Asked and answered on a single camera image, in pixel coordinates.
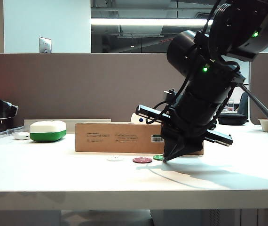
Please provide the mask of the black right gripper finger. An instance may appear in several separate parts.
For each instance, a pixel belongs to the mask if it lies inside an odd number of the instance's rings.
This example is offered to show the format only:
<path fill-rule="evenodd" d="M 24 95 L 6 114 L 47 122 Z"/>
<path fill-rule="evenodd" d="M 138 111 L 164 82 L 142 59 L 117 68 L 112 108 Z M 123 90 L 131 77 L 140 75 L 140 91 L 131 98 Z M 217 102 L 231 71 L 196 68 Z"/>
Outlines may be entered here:
<path fill-rule="evenodd" d="M 204 147 L 201 139 L 186 139 L 179 141 L 173 148 L 172 158 L 183 155 L 203 155 Z"/>
<path fill-rule="evenodd" d="M 163 162 L 167 162 L 177 157 L 183 156 L 183 137 L 167 137 L 163 136 L 164 139 L 164 154 Z"/>

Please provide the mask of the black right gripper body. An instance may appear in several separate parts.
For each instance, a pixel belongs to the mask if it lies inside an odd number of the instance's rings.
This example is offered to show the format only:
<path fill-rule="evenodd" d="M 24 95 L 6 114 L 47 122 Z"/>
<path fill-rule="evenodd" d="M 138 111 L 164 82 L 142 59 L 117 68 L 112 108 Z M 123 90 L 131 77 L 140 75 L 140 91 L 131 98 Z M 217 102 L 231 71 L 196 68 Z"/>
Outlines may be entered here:
<path fill-rule="evenodd" d="M 233 144 L 232 137 L 214 131 L 214 122 L 198 124 L 181 117 L 175 108 L 169 107 L 165 113 L 153 108 L 138 105 L 136 114 L 146 119 L 161 123 L 161 136 L 181 136 L 186 139 L 201 139 L 225 146 Z"/>

